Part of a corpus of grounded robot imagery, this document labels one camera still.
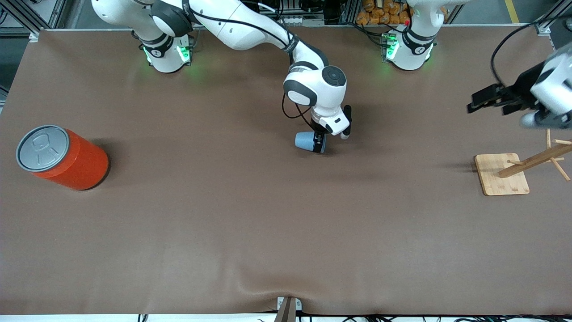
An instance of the metal lid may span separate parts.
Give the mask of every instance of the metal lid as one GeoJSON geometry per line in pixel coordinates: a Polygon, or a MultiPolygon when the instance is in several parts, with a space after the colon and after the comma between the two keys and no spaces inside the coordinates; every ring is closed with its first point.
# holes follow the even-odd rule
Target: metal lid
{"type": "Polygon", "coordinates": [[[16,161],[26,171],[47,171],[61,162],[69,145],[70,138],[63,128],[43,125],[28,132],[20,141],[16,161]]]}

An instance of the orange cylinder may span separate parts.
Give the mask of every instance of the orange cylinder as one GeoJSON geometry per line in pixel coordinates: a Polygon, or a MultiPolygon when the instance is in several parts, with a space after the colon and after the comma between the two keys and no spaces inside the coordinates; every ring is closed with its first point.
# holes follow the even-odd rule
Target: orange cylinder
{"type": "Polygon", "coordinates": [[[17,149],[18,164],[33,175],[74,190],[88,190],[108,173],[104,150],[56,125],[30,131],[17,149]]]}

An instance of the wooden peg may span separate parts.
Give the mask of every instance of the wooden peg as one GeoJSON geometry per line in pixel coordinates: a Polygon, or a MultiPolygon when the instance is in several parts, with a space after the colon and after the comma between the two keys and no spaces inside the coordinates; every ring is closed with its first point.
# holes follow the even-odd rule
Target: wooden peg
{"type": "Polygon", "coordinates": [[[554,139],[554,140],[552,140],[552,142],[558,143],[558,144],[565,144],[565,145],[567,145],[567,146],[572,146],[572,142],[570,142],[570,141],[564,141],[564,140],[556,140],[556,139],[554,139]]]}
{"type": "Polygon", "coordinates": [[[550,137],[551,137],[550,129],[547,128],[546,129],[546,149],[547,150],[552,147],[552,140],[550,139],[550,137]]]}
{"type": "MultiPolygon", "coordinates": [[[[556,161],[564,161],[564,158],[554,158],[556,161]]],[[[552,160],[548,160],[545,163],[552,163],[552,160]]]]}
{"type": "Polygon", "coordinates": [[[554,164],[558,172],[560,172],[560,174],[564,177],[564,179],[566,181],[570,181],[570,177],[566,174],[566,172],[564,172],[564,169],[560,166],[560,164],[556,161],[556,159],[550,158],[550,161],[552,161],[552,163],[554,164]]]}
{"type": "Polygon", "coordinates": [[[557,158],[559,156],[562,156],[568,152],[572,152],[572,143],[570,145],[567,144],[559,144],[557,146],[551,147],[546,151],[543,151],[539,154],[533,155],[530,158],[522,161],[524,164],[515,164],[513,166],[510,166],[504,170],[501,170],[498,173],[498,176],[500,178],[508,178],[512,175],[515,175],[517,173],[520,173],[524,170],[528,170],[530,168],[533,168],[541,163],[544,163],[546,161],[549,161],[551,159],[557,158]]]}

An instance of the wooden base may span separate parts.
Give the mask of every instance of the wooden base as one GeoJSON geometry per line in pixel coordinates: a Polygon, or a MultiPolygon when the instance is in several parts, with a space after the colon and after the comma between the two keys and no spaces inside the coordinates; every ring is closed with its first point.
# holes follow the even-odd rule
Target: wooden base
{"type": "Polygon", "coordinates": [[[530,193],[524,172],[508,178],[499,177],[498,172],[500,170],[512,166],[508,161],[518,162],[520,159],[516,153],[480,154],[475,157],[476,168],[485,195],[524,195],[530,193]]]}

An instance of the wooden mug tree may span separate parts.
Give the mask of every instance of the wooden mug tree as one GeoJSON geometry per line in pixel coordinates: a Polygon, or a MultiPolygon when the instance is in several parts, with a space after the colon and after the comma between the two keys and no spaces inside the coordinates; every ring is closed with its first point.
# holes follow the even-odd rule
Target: wooden mug tree
{"type": "Polygon", "coordinates": [[[487,196],[528,194],[530,189],[523,171],[543,163],[552,163],[566,181],[570,181],[558,163],[564,160],[560,156],[568,152],[572,152],[572,140],[552,140],[547,129],[546,150],[524,161],[520,161],[516,153],[477,155],[475,163],[483,192],[487,196]]]}

